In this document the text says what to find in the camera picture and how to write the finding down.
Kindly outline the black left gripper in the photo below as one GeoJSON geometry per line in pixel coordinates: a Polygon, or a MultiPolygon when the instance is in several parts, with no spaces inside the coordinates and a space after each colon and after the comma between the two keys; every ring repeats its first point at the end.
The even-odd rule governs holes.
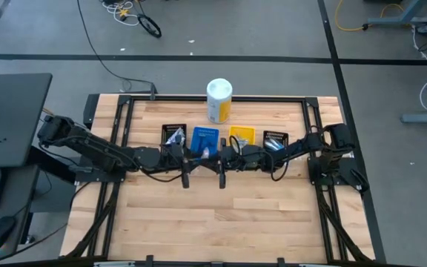
{"type": "Polygon", "coordinates": [[[202,163],[207,157],[205,155],[195,154],[191,158],[192,164],[189,165],[189,161],[185,158],[184,148],[178,143],[164,144],[162,145],[164,151],[168,153],[170,158],[179,167],[181,172],[181,182],[184,189],[190,188],[189,171],[195,171],[198,168],[204,168],[205,165],[202,163]]]}

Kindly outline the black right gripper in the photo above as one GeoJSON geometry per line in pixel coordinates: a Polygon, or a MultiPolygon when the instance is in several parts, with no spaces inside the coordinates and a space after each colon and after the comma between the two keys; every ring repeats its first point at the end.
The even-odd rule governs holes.
{"type": "Polygon", "coordinates": [[[227,139],[220,139],[220,151],[218,155],[207,158],[206,168],[211,171],[219,171],[219,188],[225,189],[227,171],[256,171],[261,168],[264,159],[264,149],[257,145],[245,145],[241,147],[235,137],[230,137],[230,145],[227,139]]]}

